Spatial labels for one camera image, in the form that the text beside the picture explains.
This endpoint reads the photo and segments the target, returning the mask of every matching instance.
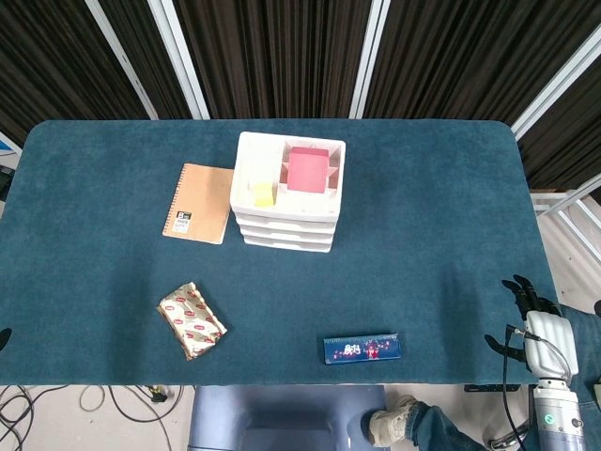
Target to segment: spiral notebook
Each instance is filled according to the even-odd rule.
[[[185,163],[162,234],[221,244],[233,175],[232,169]]]

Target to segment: floor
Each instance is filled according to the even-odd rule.
[[[586,204],[601,217],[601,208],[593,200],[586,199]],[[583,218],[577,208],[571,208],[567,213],[601,249],[601,232]],[[601,299],[601,277],[599,277],[601,265],[579,244],[561,219],[543,217],[539,218],[538,222],[560,302],[593,312],[594,303]],[[28,388],[33,396],[42,389],[42,387]],[[124,419],[117,412],[108,394],[104,404],[96,412],[83,412],[79,407],[79,398],[83,389],[83,386],[70,386],[45,395],[36,403],[35,420],[25,449],[62,451],[168,449],[160,425],[134,424]],[[170,388],[171,398],[176,394],[173,390],[177,388]],[[8,394],[15,392],[14,388],[10,388]],[[441,406],[460,430],[480,443],[487,438],[498,437],[509,431],[500,394],[466,394],[463,392],[463,387],[459,385],[427,384],[387,385],[386,392],[389,404],[393,404],[399,395],[409,393],[424,402]],[[122,387],[116,387],[115,393],[123,409],[130,415],[141,418],[152,417],[147,407],[132,393]],[[85,393],[82,403],[85,408],[93,408],[100,400],[100,389],[91,387]],[[173,450],[186,449],[192,401],[193,389],[185,387],[181,402],[164,421]],[[170,402],[171,399],[158,405],[158,412],[165,412]],[[510,394],[510,406],[516,422],[521,423],[527,407],[525,392],[520,390]],[[24,404],[19,401],[3,411],[3,414],[15,417],[23,409]],[[0,451],[15,448],[16,442],[12,443],[11,440],[0,443]],[[413,449],[415,449],[413,445],[407,442],[393,446],[393,451]]]

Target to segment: teal carpet tablecloth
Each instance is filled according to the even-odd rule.
[[[347,142],[329,254],[162,227],[184,163],[234,167],[239,134]],[[518,149],[498,122],[50,121],[0,220],[0,383],[493,383],[484,334],[520,324],[502,278],[554,298]],[[155,310],[194,281],[229,332],[187,362]],[[329,336],[399,333],[400,360],[325,366]],[[510,365],[509,382],[533,381]]]

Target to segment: shoe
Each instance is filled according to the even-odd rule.
[[[417,400],[402,395],[391,411],[377,411],[369,419],[369,441],[373,446],[386,447],[405,439],[409,411]]]

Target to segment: robotic hand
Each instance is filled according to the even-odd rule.
[[[539,298],[528,279],[519,275],[514,275],[514,279],[515,282],[502,283],[516,296],[525,328],[507,325],[505,346],[490,335],[485,335],[486,343],[505,359],[510,357],[525,363],[539,378],[533,397],[541,450],[584,451],[578,398],[568,388],[572,376],[578,373],[570,321],[561,317],[556,304]],[[509,347],[513,334],[524,336],[523,350]]]

